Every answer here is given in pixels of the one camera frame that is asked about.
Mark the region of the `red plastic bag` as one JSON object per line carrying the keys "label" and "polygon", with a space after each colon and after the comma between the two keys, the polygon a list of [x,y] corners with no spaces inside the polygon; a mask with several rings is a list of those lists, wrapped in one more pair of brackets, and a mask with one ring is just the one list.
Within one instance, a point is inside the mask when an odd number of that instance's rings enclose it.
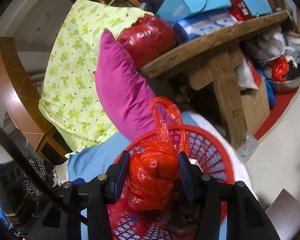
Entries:
{"label": "red plastic bag", "polygon": [[[179,146],[175,146],[166,122],[156,104],[166,110],[168,117],[180,131]],[[189,140],[179,108],[169,99],[156,97],[150,103],[156,125],[157,137],[142,140],[144,152],[133,154],[129,162],[129,173],[125,196],[130,208],[136,211],[162,209],[170,198],[174,180],[179,176],[178,153],[189,153]]]}

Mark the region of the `red plastic mesh basket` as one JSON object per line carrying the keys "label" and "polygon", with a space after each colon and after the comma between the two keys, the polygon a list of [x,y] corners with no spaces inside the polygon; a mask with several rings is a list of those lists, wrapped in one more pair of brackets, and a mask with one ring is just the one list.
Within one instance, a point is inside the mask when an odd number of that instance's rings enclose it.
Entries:
{"label": "red plastic mesh basket", "polygon": [[[185,125],[189,142],[189,157],[198,161],[204,174],[217,181],[233,184],[234,173],[228,153],[208,131]],[[126,199],[126,190],[114,205],[108,206],[113,239],[193,239],[191,234],[181,236],[165,223],[164,217],[155,213],[135,211]]]}

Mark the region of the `black plastic bag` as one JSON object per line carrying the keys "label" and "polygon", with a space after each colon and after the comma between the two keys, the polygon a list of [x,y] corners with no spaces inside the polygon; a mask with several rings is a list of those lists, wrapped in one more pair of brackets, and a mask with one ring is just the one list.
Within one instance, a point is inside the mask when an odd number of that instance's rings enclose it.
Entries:
{"label": "black plastic bag", "polygon": [[176,236],[194,236],[199,223],[199,207],[187,199],[175,199],[169,209],[166,228]]}

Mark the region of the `blue bed sheet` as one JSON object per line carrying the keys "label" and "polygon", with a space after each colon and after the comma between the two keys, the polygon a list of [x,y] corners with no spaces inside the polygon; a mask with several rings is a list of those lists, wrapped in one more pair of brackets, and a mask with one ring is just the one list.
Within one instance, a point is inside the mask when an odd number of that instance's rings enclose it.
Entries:
{"label": "blue bed sheet", "polygon": [[[182,113],[182,119],[186,125],[197,126],[211,133],[222,144],[227,156],[236,153],[227,140],[201,115],[185,111]],[[130,143],[130,140],[117,132],[98,146],[85,148],[69,155],[67,173],[70,181],[82,178],[89,182],[99,174],[105,173]],[[123,217],[113,229],[114,239],[177,239],[168,231],[159,228],[155,223],[149,227],[146,233],[137,233],[136,220],[132,218],[131,214],[128,212],[121,212],[120,214]]]}

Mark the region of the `green clover patterned quilt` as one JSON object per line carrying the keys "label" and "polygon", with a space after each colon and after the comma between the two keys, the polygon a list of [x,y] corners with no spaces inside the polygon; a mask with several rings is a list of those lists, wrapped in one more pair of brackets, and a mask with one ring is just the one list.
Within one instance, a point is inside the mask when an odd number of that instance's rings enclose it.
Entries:
{"label": "green clover patterned quilt", "polygon": [[99,101],[94,71],[104,29],[114,37],[147,12],[77,0],[67,14],[48,61],[39,110],[69,146],[66,156],[117,133]]}

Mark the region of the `magenta pillow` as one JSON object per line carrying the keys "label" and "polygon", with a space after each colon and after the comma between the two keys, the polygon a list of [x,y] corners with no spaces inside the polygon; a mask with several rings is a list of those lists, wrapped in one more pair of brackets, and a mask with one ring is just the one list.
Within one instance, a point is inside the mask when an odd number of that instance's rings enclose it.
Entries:
{"label": "magenta pillow", "polygon": [[102,108],[124,137],[134,141],[155,129],[150,107],[155,94],[108,29],[101,35],[94,76]]}

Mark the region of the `brown cardboard box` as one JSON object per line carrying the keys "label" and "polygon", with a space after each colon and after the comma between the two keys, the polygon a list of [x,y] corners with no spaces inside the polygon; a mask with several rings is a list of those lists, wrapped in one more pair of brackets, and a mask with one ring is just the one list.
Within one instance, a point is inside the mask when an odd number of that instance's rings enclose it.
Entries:
{"label": "brown cardboard box", "polygon": [[265,82],[261,82],[258,90],[241,91],[241,101],[247,132],[255,135],[270,114]]}

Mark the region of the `wooden headboard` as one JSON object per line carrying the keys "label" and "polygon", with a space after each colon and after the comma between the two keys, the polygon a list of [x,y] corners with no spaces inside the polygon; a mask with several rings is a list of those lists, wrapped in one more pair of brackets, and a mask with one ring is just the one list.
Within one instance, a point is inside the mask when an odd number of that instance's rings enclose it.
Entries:
{"label": "wooden headboard", "polygon": [[71,150],[40,112],[40,95],[21,63],[12,37],[0,37],[0,96],[34,151],[53,165],[64,163]]}

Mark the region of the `red floor mat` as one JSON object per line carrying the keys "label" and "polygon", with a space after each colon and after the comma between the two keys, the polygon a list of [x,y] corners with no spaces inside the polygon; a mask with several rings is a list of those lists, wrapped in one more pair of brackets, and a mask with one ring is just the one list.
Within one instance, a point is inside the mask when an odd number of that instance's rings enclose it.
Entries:
{"label": "red floor mat", "polygon": [[260,141],[261,138],[276,124],[279,118],[283,116],[284,111],[288,108],[299,90],[300,89],[298,88],[289,94],[275,94],[276,105],[270,110],[270,114],[254,134],[256,140]]}

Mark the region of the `metal bowl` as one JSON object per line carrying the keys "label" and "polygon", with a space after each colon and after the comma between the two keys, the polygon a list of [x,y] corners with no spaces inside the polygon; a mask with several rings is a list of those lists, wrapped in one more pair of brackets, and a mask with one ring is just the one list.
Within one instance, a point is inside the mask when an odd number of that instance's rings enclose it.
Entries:
{"label": "metal bowl", "polygon": [[297,64],[294,74],[289,74],[285,81],[274,81],[268,79],[274,93],[289,94],[299,88],[300,85],[300,63]]}

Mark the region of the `small red bag in bowl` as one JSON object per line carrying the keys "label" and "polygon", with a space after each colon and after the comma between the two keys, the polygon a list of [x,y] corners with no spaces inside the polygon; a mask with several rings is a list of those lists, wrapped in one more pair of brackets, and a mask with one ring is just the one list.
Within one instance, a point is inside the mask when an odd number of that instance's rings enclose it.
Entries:
{"label": "small red bag in bowl", "polygon": [[271,74],[274,81],[287,81],[289,63],[284,56],[279,57],[274,63]]}

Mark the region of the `shiny red wrapped bundle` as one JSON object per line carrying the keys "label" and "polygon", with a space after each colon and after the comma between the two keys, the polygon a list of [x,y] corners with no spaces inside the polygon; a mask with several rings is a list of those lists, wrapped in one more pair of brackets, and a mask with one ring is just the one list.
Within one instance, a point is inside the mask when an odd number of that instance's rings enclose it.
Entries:
{"label": "shiny red wrapped bundle", "polygon": [[117,41],[128,51],[137,70],[174,48],[177,35],[172,26],[155,16],[145,14],[124,29]]}

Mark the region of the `blue white tissue pack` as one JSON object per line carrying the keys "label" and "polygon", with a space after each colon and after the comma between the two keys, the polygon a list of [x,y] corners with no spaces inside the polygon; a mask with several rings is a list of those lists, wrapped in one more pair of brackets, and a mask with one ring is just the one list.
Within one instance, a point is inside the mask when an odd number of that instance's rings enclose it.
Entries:
{"label": "blue white tissue pack", "polygon": [[217,9],[195,14],[172,25],[181,43],[209,35],[222,28],[242,23],[226,9]]}

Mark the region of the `red box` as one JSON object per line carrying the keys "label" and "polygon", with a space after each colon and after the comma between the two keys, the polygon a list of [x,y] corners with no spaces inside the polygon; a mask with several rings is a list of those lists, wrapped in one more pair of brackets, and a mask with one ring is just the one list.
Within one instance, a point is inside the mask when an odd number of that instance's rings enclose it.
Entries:
{"label": "red box", "polygon": [[250,10],[243,0],[230,0],[230,2],[231,7],[228,8],[228,11],[238,21],[247,21],[253,18]]}

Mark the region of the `light blue cardboard box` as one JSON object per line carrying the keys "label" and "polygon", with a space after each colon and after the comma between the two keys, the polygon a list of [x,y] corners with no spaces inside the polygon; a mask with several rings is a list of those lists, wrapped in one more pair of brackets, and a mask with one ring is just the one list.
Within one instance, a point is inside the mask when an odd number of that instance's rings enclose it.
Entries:
{"label": "light blue cardboard box", "polygon": [[174,24],[195,14],[231,6],[230,0],[164,0],[156,16]]}

